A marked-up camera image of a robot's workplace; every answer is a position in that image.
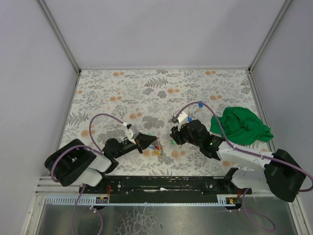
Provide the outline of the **spiral keyring with yellow handle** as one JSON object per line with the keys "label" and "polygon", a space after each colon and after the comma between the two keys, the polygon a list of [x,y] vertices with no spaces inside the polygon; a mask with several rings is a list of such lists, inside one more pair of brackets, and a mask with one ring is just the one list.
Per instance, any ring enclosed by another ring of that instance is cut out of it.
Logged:
{"label": "spiral keyring with yellow handle", "polygon": [[158,156],[162,157],[163,155],[163,147],[161,145],[161,142],[159,139],[152,142],[149,146],[150,149],[152,149]]}

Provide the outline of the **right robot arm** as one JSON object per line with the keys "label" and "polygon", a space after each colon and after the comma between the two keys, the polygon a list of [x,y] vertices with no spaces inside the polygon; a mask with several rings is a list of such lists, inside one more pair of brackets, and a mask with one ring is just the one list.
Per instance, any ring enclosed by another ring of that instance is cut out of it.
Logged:
{"label": "right robot arm", "polygon": [[274,153],[257,152],[246,147],[236,147],[226,139],[209,133],[199,121],[172,127],[171,138],[176,144],[192,144],[207,158],[235,162],[245,169],[231,169],[227,175],[240,189],[267,190],[279,199],[293,202],[306,178],[299,164],[285,150]]}

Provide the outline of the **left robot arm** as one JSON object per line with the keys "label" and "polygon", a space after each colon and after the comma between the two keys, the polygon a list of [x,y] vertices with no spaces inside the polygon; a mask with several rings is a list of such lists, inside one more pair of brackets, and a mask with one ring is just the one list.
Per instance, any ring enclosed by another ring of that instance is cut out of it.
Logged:
{"label": "left robot arm", "polygon": [[134,141],[125,138],[119,142],[117,139],[108,139],[102,149],[102,154],[86,146],[79,139],[74,139],[52,155],[45,163],[50,172],[52,181],[68,187],[74,183],[96,186],[117,168],[117,158],[138,150],[142,153],[150,145],[157,142],[156,136],[139,133]]}

